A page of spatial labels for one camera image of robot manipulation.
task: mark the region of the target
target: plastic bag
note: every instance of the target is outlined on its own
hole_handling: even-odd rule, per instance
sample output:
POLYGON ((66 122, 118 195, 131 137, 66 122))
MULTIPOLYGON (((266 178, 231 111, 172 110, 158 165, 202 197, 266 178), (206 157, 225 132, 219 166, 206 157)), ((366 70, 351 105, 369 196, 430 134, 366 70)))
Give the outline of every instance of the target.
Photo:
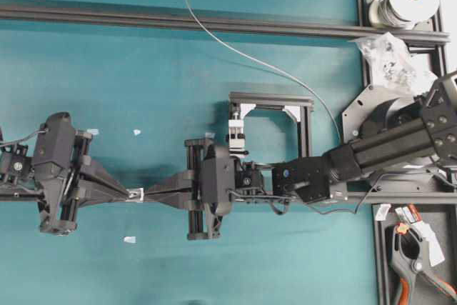
POLYGON ((374 85, 415 96, 427 92, 436 79, 431 71, 415 66, 405 42, 390 32, 353 42, 371 67, 374 85))

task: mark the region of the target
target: spool of wire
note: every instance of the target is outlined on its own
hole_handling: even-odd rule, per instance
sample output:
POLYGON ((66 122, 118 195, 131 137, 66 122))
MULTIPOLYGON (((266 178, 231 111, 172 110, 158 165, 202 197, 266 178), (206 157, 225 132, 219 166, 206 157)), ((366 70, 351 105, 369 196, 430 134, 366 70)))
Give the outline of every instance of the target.
POLYGON ((430 19, 439 4, 440 0, 374 0, 368 19, 375 28, 413 29, 430 19))

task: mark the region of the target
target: clamp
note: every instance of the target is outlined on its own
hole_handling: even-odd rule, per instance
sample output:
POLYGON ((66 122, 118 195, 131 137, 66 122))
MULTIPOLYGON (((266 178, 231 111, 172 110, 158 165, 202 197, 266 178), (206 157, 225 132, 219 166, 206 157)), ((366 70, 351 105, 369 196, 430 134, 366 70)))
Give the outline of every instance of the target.
POLYGON ((392 241, 388 246, 388 260, 392 269, 400 277, 400 284, 392 304, 412 304, 416 277, 422 276, 442 294, 457 303, 457 293, 448 283, 438 278, 430 265, 428 241, 415 229, 406 224, 393 228, 392 241))

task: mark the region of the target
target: bolt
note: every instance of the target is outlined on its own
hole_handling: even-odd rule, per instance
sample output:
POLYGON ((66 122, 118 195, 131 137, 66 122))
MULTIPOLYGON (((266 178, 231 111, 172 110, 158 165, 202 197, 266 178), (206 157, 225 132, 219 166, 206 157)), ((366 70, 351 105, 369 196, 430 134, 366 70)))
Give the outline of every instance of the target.
POLYGON ((416 271, 421 271, 422 270, 422 263, 420 261, 414 262, 414 269, 416 271))
POLYGON ((22 163, 21 162, 16 162, 14 165, 13 165, 13 168, 15 171, 21 171, 22 170, 22 163))
POLYGON ((435 140, 435 145, 436 145, 436 146, 442 146, 442 145, 443 145, 443 140, 441 140, 441 139, 436 139, 436 140, 435 140))

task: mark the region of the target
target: white cable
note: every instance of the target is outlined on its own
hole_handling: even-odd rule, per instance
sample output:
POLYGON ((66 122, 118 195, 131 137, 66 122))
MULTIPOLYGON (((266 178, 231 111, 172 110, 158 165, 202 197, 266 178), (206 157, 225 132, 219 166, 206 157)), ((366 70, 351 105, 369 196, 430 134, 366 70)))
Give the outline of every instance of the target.
POLYGON ((338 128, 338 124, 336 123, 336 120, 334 119, 329 107, 327 106, 326 102, 311 88, 309 87, 308 85, 306 85, 305 83, 303 83, 300 79, 297 79, 295 76, 292 76, 290 75, 289 73, 287 73, 286 71, 283 71, 282 69, 276 67, 276 66, 273 66, 271 64, 267 64, 266 62, 263 62, 259 59, 256 59, 255 57, 251 56, 251 55, 248 55, 248 54, 245 54, 243 53, 242 51, 239 51, 238 49, 235 49, 233 48, 231 45, 225 43, 224 41, 220 40, 218 37, 216 37, 213 33, 211 33, 200 21, 199 19, 196 17, 194 11, 192 11, 192 8, 191 8, 191 5, 189 3, 189 0, 184 0, 186 2, 186 6, 187 6, 187 9, 189 10, 191 16, 195 19, 195 21, 197 22, 197 24, 204 30, 206 31, 206 33, 211 36, 213 39, 215 39, 217 42, 219 42, 220 44, 222 44, 223 46, 225 46, 226 48, 234 51, 235 53, 237 54, 240 54, 244 57, 246 57, 247 59, 250 59, 254 62, 257 62, 258 64, 261 64, 265 67, 268 67, 270 69, 273 69, 274 71, 278 72, 281 74, 281 76, 284 76, 286 77, 287 79, 290 79, 292 81, 295 81, 297 84, 301 85, 302 87, 304 87, 306 90, 308 90, 309 93, 313 94, 318 100, 319 102, 322 104, 322 106, 324 107, 324 109, 327 111, 328 115, 330 116, 332 122, 333 122, 333 125, 335 126, 335 129, 336 129, 336 133, 338 134, 338 138, 340 141, 341 140, 341 134, 340 134, 340 130, 338 128))

